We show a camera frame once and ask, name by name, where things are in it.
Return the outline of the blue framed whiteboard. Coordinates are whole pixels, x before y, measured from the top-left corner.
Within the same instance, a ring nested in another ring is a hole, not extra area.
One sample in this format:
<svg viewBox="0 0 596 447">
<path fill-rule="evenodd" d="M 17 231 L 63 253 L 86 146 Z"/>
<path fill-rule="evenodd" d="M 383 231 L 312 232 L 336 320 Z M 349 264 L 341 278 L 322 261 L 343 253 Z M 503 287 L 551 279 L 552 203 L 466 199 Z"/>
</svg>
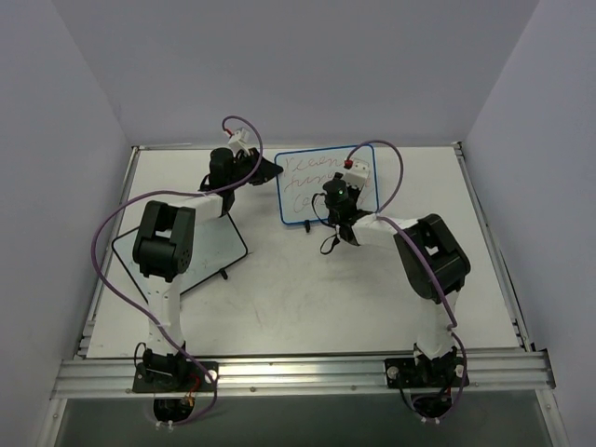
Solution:
<svg viewBox="0 0 596 447">
<path fill-rule="evenodd" d="M 284 224 L 303 224 L 306 220 L 315 221 L 316 213 L 326 219 L 328 212 L 323 198 L 315 200 L 312 210 L 312 196 L 323 193 L 323 184 L 342 172 L 344 162 L 353 146 L 336 146 L 295 151 L 281 151 L 274 162 L 283 172 L 277 176 L 278 204 L 280 219 Z M 361 147 L 351 159 L 369 169 L 369 175 L 358 199 L 358 207 L 376 210 L 379 203 L 377 191 L 376 159 L 371 145 Z"/>
</svg>

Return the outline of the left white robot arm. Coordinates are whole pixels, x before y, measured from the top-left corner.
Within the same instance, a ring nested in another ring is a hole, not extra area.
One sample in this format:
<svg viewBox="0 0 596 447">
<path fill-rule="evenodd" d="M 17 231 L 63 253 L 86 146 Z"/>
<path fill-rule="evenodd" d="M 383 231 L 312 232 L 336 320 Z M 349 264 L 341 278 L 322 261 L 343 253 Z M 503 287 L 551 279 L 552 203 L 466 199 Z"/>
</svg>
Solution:
<svg viewBox="0 0 596 447">
<path fill-rule="evenodd" d="M 191 374 L 192 363 L 181 352 L 181 282 L 192 261 L 198 224 L 228 214 L 235 190 L 248 183 L 262 185 L 284 169 L 255 148 L 210 152 L 210 171 L 198 197 L 178 204 L 151 200 L 145 205 L 132 250 L 133 262 L 147 280 L 149 339 L 142 354 L 143 369 L 167 390 L 177 390 Z"/>
</svg>

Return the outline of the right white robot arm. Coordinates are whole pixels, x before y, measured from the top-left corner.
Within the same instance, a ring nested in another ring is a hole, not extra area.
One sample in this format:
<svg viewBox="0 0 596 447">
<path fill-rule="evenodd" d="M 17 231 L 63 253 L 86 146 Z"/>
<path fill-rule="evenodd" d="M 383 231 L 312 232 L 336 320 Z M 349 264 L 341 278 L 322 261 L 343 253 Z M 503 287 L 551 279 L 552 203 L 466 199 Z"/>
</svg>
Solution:
<svg viewBox="0 0 596 447">
<path fill-rule="evenodd" d="M 399 255 L 406 278 L 421 299 L 413 372 L 422 383 L 435 384 L 447 373 L 446 359 L 457 353 L 454 309 L 471 271 L 470 261 L 438 214 L 413 220 L 388 218 L 359 209 L 359 193 L 341 178 L 324 183 L 328 224 L 351 245 Z"/>
</svg>

